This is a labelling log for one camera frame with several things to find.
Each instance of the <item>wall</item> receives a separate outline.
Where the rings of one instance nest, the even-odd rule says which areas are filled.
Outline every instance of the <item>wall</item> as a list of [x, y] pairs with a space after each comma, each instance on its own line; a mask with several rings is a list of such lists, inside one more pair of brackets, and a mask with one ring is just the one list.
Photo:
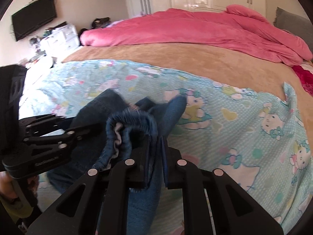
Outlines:
[[276, 18], [276, 8], [280, 7], [288, 12], [308, 18], [298, 0], [266, 0], [267, 19], [273, 22]]
[[[0, 66], [17, 63], [34, 55], [29, 44], [32, 37], [16, 42], [14, 34], [11, 34], [11, 15], [30, 1], [14, 0], [0, 21]], [[56, 9], [58, 18], [31, 35], [41, 35], [44, 29], [64, 21], [74, 24], [79, 31], [81, 28], [90, 28], [91, 22], [97, 17], [108, 16], [112, 21], [128, 18], [125, 0], [57, 0]]]

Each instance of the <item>blue jeans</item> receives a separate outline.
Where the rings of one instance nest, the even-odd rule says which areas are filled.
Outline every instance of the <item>blue jeans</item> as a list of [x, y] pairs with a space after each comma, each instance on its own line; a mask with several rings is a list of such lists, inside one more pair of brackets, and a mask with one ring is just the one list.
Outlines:
[[100, 123], [101, 134], [78, 142], [72, 151], [72, 160], [48, 172], [50, 183], [60, 192], [65, 192], [79, 177], [91, 168], [103, 170], [115, 153], [116, 123], [123, 124], [122, 144], [114, 162], [130, 157], [132, 144], [140, 143], [143, 135], [149, 135], [147, 188], [130, 191], [128, 201], [127, 235], [146, 235], [150, 229], [160, 198], [162, 184], [161, 150], [156, 147], [157, 136], [167, 137], [181, 118], [186, 108], [186, 97], [178, 96], [166, 104], [155, 104], [148, 98], [136, 105], [138, 111], [130, 110], [125, 101], [108, 89], [82, 108], [71, 127]]

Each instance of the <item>tan bed sheet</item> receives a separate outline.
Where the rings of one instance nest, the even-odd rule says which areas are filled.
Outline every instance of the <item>tan bed sheet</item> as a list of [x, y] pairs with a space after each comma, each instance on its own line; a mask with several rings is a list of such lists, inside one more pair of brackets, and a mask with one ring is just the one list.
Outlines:
[[63, 62], [92, 59], [131, 60], [153, 66], [183, 70], [238, 88], [268, 92], [285, 100], [282, 85], [293, 86], [298, 108], [313, 144], [313, 97], [301, 86], [292, 68], [247, 54], [213, 46], [187, 43], [156, 43], [114, 47], [82, 47]]

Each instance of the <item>pink blanket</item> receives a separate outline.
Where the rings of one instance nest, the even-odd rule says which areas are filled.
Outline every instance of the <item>pink blanket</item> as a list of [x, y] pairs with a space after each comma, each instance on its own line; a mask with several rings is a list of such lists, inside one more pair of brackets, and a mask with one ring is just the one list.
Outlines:
[[207, 44], [289, 66], [312, 59], [300, 37], [272, 26], [261, 14], [240, 5], [230, 5], [223, 13], [169, 9], [125, 20], [112, 28], [85, 31], [80, 40], [83, 45], [95, 47], [168, 42]]

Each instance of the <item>metal rivet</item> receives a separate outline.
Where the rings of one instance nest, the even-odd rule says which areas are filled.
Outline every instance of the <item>metal rivet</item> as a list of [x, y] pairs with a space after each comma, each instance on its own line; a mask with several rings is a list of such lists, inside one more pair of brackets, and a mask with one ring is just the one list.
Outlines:
[[59, 149], [63, 149], [63, 148], [66, 148], [66, 147], [67, 147], [67, 144], [65, 144], [65, 143], [59, 145]]
[[126, 165], [133, 165], [135, 163], [135, 161], [133, 160], [133, 159], [127, 159], [126, 161], [125, 161], [125, 164]]
[[179, 166], [185, 166], [185, 165], [187, 164], [187, 161], [186, 161], [186, 160], [183, 160], [183, 159], [180, 159], [180, 160], [177, 161], [177, 164], [178, 164]]
[[98, 171], [96, 169], [90, 169], [88, 170], [88, 175], [89, 176], [94, 176], [98, 173]]
[[214, 170], [214, 174], [220, 177], [223, 176], [224, 172], [221, 169], [216, 169]]

